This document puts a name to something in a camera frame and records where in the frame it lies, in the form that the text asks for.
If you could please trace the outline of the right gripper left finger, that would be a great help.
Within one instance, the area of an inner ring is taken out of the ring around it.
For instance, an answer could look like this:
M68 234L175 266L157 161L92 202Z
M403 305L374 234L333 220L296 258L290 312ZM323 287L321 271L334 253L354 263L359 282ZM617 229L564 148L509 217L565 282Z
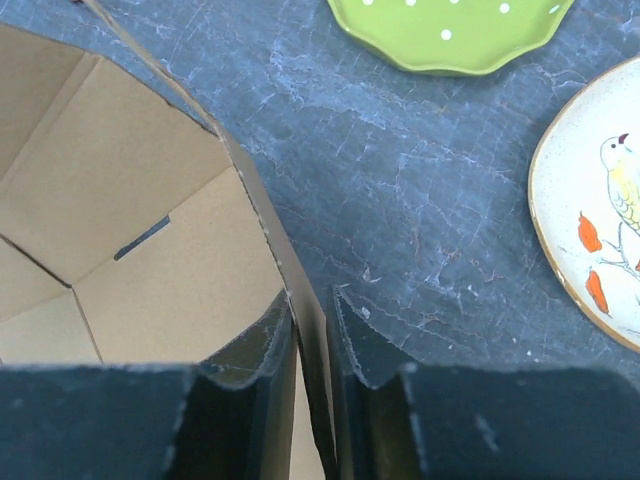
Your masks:
M197 364L1 371L5 479L285 479L296 335L285 294Z

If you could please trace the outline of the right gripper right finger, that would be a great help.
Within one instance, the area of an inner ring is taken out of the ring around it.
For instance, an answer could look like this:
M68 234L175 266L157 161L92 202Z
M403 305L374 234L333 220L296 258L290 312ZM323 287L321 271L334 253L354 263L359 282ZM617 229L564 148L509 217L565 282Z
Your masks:
M341 479L635 479L639 392L596 368L415 360L327 302Z

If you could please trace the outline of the brown cardboard box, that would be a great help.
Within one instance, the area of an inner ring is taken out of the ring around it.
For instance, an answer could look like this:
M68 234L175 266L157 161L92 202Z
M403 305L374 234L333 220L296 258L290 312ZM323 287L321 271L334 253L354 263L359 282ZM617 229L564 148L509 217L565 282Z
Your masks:
M107 57L1 27L1 371L197 364L285 294L285 479L335 477L325 316L247 152Z

